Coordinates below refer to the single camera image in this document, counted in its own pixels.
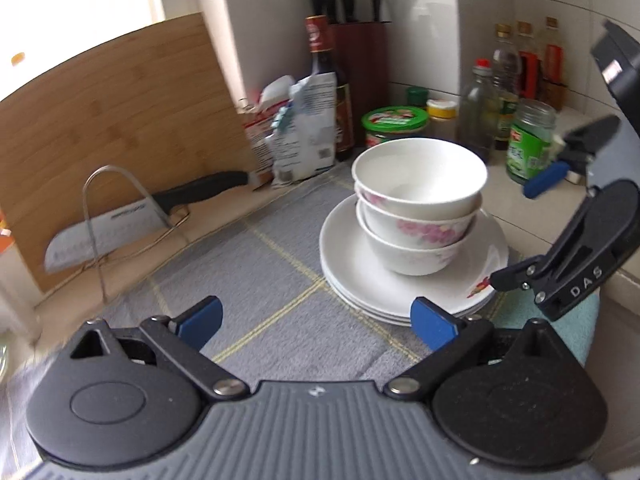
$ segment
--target gray mat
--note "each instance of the gray mat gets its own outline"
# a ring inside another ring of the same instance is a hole
[[[174,316],[214,294],[224,306],[223,326],[202,352],[252,387],[261,379],[385,383],[429,350],[411,329],[347,307],[322,278],[322,222],[352,193],[346,164],[306,181],[188,247],[112,301],[102,316],[114,328],[135,326],[153,314]],[[503,299],[483,309],[488,317]],[[591,332],[594,322],[588,323]],[[3,477],[37,460],[24,407],[49,364],[25,368],[0,390]]]

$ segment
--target metal knife holder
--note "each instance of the metal knife holder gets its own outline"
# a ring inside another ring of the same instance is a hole
[[[130,183],[133,184],[133,186],[140,192],[140,194],[144,197],[147,198],[151,201],[151,203],[154,205],[154,211],[155,213],[158,215],[158,218],[161,219],[161,221],[166,225],[167,227],[167,231],[165,231],[164,233],[162,233],[162,235],[160,235],[158,238],[156,238],[156,240],[154,240],[153,242],[147,244],[146,246],[142,247],[141,249],[135,251],[134,253],[131,254],[127,254],[126,256],[121,256],[119,258],[114,258],[112,260],[109,259],[109,255],[105,254],[104,256],[100,256],[100,254],[98,254],[98,247],[97,247],[97,243],[95,240],[95,234],[94,234],[94,227],[91,224],[91,217],[89,215],[89,206],[87,204],[87,192],[89,189],[89,185],[91,184],[91,182],[94,180],[94,178],[96,176],[98,176],[101,173],[108,173],[108,172],[113,172],[113,173],[119,173],[122,176],[124,176],[127,180],[130,181]],[[187,221],[187,219],[189,218],[189,216],[191,215],[191,212],[189,210],[189,206],[185,205],[183,206],[183,211],[184,211],[184,215],[175,223],[173,224],[169,215],[167,215],[162,209],[161,207],[156,203],[156,200],[154,200],[154,198],[151,196],[151,193],[149,193],[146,188],[140,184],[140,181],[138,179],[136,179],[136,177],[130,172],[125,170],[124,168],[121,168],[119,166],[114,166],[112,164],[108,164],[106,166],[103,166],[101,168],[98,168],[97,170],[95,170],[90,176],[89,178],[85,181],[84,186],[82,186],[82,212],[84,213],[84,223],[86,225],[86,228],[89,232],[89,239],[91,240],[91,246],[92,246],[92,251],[94,253],[94,259],[91,263],[88,264],[84,264],[84,266],[82,267],[82,270],[86,270],[89,269],[91,267],[96,267],[98,270],[98,278],[100,279],[100,290],[102,291],[102,302],[104,304],[107,303],[107,290],[106,290],[106,286],[104,283],[104,275],[102,273],[102,269],[103,267],[107,267],[119,262],[122,262],[124,260],[128,260],[130,258],[136,257],[139,254],[144,253],[145,251],[148,251],[150,248],[154,247],[155,245],[159,244],[162,240],[164,240],[169,234],[171,234],[172,232],[174,232],[175,230],[177,230],[184,222]],[[189,239],[186,237],[186,235],[181,232],[180,230],[178,230],[178,232],[180,233],[180,236],[182,236],[182,238],[184,238],[184,240],[189,243]]]

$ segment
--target stacked bowls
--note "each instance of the stacked bowls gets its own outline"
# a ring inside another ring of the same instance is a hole
[[[409,276],[449,265],[473,231],[487,180],[484,162],[440,139],[401,139],[353,163],[358,223],[380,262]]]

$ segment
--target food package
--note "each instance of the food package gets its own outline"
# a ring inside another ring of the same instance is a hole
[[[258,159],[258,169],[255,172],[259,184],[266,184],[273,179],[273,157],[267,148],[265,138],[271,135],[271,123],[280,108],[289,101],[289,88],[295,84],[290,75],[276,79],[265,86],[260,94],[260,102],[240,110],[242,126],[251,148]]]
[[[334,164],[335,89],[333,72],[311,75],[290,87],[290,99],[266,137],[274,187],[304,180]]]

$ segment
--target green lid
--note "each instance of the green lid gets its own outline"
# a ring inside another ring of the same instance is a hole
[[[387,106],[378,108],[362,117],[362,126],[370,132],[392,134],[420,130],[429,115],[426,110],[415,106]]]
[[[409,86],[406,89],[406,103],[409,106],[424,108],[429,100],[429,90],[423,86]]]

